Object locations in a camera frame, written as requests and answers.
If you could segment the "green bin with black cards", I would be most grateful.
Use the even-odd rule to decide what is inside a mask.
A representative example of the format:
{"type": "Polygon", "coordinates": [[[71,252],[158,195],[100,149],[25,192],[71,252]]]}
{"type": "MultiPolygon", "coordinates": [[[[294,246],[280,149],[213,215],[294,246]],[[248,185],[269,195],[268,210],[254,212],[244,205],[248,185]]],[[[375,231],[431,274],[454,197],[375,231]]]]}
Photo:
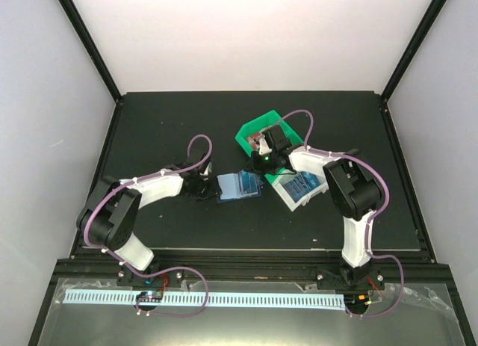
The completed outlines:
{"type": "Polygon", "coordinates": [[[265,179],[272,185],[281,175],[295,175],[296,171],[292,168],[288,155],[303,145],[302,138],[287,123],[269,126],[263,134],[271,149],[263,157],[265,179]]]}

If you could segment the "red white card stack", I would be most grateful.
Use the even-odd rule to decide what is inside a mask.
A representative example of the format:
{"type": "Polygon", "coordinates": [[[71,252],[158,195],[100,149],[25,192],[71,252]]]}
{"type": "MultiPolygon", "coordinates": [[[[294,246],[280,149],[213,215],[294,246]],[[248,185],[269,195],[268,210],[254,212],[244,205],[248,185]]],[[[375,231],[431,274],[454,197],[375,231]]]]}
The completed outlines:
{"type": "Polygon", "coordinates": [[[261,145],[261,140],[264,139],[264,134],[261,132],[255,132],[246,137],[246,142],[253,148],[258,149],[261,145]]]}

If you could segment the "white bin with blue cards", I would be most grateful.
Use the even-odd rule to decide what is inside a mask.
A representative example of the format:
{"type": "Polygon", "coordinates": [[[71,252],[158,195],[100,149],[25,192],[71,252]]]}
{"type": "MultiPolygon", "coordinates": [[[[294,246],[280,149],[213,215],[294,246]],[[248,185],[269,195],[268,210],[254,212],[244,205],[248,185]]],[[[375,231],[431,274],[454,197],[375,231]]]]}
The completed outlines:
{"type": "Polygon", "coordinates": [[[305,206],[313,197],[329,189],[323,177],[307,172],[280,174],[272,187],[290,211],[305,206]]]}

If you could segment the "green bin with red cards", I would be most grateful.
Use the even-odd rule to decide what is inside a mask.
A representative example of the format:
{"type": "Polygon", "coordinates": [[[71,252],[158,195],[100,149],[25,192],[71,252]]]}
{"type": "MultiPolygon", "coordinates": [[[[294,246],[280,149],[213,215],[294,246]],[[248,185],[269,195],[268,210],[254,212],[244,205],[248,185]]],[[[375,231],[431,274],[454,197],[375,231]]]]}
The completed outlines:
{"type": "MultiPolygon", "coordinates": [[[[261,116],[256,117],[247,123],[244,123],[240,127],[238,133],[235,135],[235,141],[247,156],[251,156],[251,153],[254,149],[246,142],[246,137],[255,132],[260,132],[280,120],[281,116],[277,111],[268,111],[267,113],[262,114],[261,116]]],[[[288,125],[287,122],[281,121],[279,125],[282,127],[286,137],[289,138],[292,143],[303,142],[302,138],[288,125]]]]}

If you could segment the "blue card holder wallet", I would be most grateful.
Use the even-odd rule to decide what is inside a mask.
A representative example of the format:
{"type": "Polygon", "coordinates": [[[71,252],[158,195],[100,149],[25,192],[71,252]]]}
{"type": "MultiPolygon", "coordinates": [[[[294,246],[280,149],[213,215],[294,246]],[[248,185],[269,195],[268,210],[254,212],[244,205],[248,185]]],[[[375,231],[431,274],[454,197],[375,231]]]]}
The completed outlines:
{"type": "Polygon", "coordinates": [[[244,197],[240,195],[240,185],[239,185],[240,172],[241,170],[236,173],[222,174],[217,177],[219,185],[222,190],[222,194],[217,198],[217,202],[225,203],[225,202],[230,202],[235,200],[243,200],[243,199],[261,196],[262,185],[264,183],[261,181],[259,176],[257,176],[259,188],[260,188],[259,194],[255,196],[249,196],[249,197],[244,197]]]}

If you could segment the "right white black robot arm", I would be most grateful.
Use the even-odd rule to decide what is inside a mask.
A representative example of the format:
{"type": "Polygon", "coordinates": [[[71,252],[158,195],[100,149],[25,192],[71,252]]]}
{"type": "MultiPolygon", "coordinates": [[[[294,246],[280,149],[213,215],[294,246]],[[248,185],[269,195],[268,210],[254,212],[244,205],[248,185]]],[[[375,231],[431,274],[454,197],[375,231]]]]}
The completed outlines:
{"type": "Polygon", "coordinates": [[[388,206],[390,193],[384,179],[360,159],[361,152],[327,152],[297,144],[262,154],[251,152],[246,171],[258,175],[309,173],[320,182],[320,192],[329,192],[344,222],[339,277],[348,288],[358,288],[370,271],[373,222],[388,206]]]}

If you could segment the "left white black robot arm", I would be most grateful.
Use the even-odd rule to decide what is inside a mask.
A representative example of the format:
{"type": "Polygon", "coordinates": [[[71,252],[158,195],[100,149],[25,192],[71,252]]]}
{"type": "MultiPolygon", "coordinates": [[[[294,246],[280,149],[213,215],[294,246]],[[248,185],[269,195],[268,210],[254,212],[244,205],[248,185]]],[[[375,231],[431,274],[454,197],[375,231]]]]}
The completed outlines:
{"type": "Polygon", "coordinates": [[[193,163],[189,157],[179,165],[171,164],[139,178],[103,178],[88,197],[76,226],[88,246],[111,251],[134,268],[135,278],[143,285],[153,285],[159,280],[161,269],[152,262],[152,250],[134,234],[139,210],[170,197],[207,200],[220,193],[217,177],[212,175],[211,159],[205,155],[193,163]]]}

